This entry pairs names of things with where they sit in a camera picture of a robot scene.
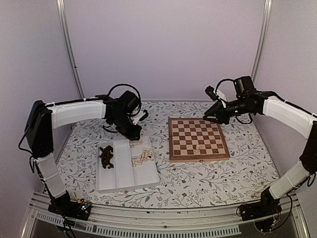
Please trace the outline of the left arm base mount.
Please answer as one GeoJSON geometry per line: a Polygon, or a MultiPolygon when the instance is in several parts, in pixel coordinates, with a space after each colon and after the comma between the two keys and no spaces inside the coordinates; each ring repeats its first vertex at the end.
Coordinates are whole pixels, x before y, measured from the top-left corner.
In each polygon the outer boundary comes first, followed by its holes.
{"type": "Polygon", "coordinates": [[[91,208],[92,203],[84,199],[71,201],[68,198],[58,198],[51,200],[48,211],[61,216],[87,221],[90,216],[91,208]]]}

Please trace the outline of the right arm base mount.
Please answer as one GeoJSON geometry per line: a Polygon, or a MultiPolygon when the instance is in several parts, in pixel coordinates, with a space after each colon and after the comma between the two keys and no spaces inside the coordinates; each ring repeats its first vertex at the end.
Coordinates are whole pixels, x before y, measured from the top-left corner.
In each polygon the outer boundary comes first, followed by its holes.
{"type": "Polygon", "coordinates": [[[282,208],[279,202],[264,206],[261,202],[243,203],[236,213],[243,221],[255,220],[255,228],[261,233],[271,232],[280,219],[282,208]]]}

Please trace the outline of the wooden chessboard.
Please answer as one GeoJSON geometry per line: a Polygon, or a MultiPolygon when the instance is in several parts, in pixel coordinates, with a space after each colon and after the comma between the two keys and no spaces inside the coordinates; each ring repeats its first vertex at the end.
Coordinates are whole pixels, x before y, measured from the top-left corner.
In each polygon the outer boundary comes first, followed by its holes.
{"type": "Polygon", "coordinates": [[[230,158],[219,124],[199,118],[168,119],[169,160],[172,163],[222,161],[230,158]],[[200,154],[195,155],[196,145],[200,154]]]}

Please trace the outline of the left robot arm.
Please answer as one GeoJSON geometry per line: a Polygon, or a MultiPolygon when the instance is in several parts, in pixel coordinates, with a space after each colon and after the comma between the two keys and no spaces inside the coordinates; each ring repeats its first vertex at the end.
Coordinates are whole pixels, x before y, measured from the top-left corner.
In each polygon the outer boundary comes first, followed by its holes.
{"type": "Polygon", "coordinates": [[[138,122],[148,116],[146,110],[141,110],[141,105],[140,95],[129,90],[115,99],[103,94],[60,103],[34,102],[22,138],[29,145],[27,152],[31,155],[32,170],[38,172],[53,205],[61,214],[70,215],[74,208],[56,167],[53,130],[79,121],[105,119],[125,138],[139,140],[141,127],[138,122]]]}

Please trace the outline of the white divided tray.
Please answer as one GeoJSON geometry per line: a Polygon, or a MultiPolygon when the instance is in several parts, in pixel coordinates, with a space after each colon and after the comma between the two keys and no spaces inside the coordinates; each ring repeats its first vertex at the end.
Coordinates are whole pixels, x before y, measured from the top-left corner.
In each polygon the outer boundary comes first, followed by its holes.
{"type": "MultiPolygon", "coordinates": [[[[143,136],[140,140],[144,145],[152,145],[148,136],[143,136]]],[[[142,150],[131,152],[130,140],[117,140],[111,142],[101,142],[97,145],[97,165],[96,165],[96,191],[98,193],[111,193],[131,189],[141,189],[150,186],[157,186],[160,182],[155,160],[144,162],[141,166],[132,166],[132,156],[141,153],[142,150]],[[110,162],[114,168],[104,169],[99,155],[99,147],[113,147],[113,158],[110,162]]]]}

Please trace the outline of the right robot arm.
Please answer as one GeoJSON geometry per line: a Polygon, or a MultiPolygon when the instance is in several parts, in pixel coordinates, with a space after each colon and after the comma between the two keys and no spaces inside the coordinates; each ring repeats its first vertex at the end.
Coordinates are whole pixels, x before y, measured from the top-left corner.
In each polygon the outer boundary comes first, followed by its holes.
{"type": "Polygon", "coordinates": [[[281,178],[261,193],[256,206],[260,216],[267,216],[275,209],[278,200],[317,173],[317,116],[282,99],[273,91],[259,91],[250,76],[230,79],[236,100],[227,101],[218,87],[208,86],[205,93],[214,104],[204,113],[203,119],[217,124],[229,124],[232,117],[243,114],[264,115],[273,118],[300,133],[307,141],[299,161],[281,178]]]}

